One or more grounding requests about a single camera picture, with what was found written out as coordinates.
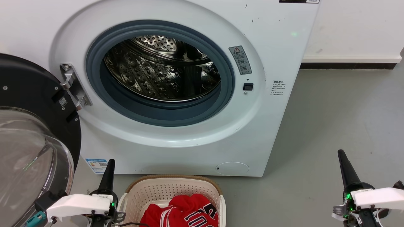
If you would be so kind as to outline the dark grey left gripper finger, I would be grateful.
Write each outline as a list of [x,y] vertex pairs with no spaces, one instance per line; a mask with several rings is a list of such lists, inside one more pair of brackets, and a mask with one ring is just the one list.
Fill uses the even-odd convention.
[[110,193],[111,192],[108,189],[108,163],[107,163],[105,172],[103,174],[102,180],[100,182],[100,185],[98,187],[98,190],[101,191],[101,193]]
[[116,162],[114,159],[108,161],[108,189],[110,191],[113,191],[115,164]]

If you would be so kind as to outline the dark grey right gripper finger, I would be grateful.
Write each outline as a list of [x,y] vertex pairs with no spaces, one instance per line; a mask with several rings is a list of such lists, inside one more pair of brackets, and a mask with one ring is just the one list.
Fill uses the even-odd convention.
[[358,175],[356,174],[354,168],[352,169],[352,174],[353,174],[352,183],[349,184],[348,186],[350,186],[350,185],[357,185],[357,186],[358,186],[358,185],[361,185],[362,183],[361,183],[361,181],[360,181]]
[[345,188],[349,184],[352,183],[353,167],[352,167],[350,161],[348,160],[348,157],[346,156],[344,150],[340,149],[340,150],[338,150],[337,153],[338,153],[339,165],[340,165],[340,170],[341,170],[341,175],[342,175],[342,182],[343,182],[343,186]]

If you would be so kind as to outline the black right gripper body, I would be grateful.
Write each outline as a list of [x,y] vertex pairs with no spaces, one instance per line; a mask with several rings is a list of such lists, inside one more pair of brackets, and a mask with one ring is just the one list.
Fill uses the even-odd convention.
[[376,227],[377,220],[374,216],[375,208],[361,208],[355,204],[353,192],[358,190],[375,189],[368,183],[361,182],[361,185],[350,185],[344,188],[343,204],[336,205],[332,209],[331,216],[343,222],[345,227]]

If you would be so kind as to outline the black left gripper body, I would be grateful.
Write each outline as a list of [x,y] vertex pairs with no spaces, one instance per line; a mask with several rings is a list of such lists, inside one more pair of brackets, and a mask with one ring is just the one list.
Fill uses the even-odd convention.
[[109,210],[107,213],[104,213],[104,215],[95,215],[92,214],[90,215],[90,227],[111,227],[113,221],[117,217],[115,214],[117,212],[117,195],[111,191],[110,193],[101,193],[98,189],[91,192],[89,195],[107,195],[107,196],[112,196],[112,202],[109,206]]

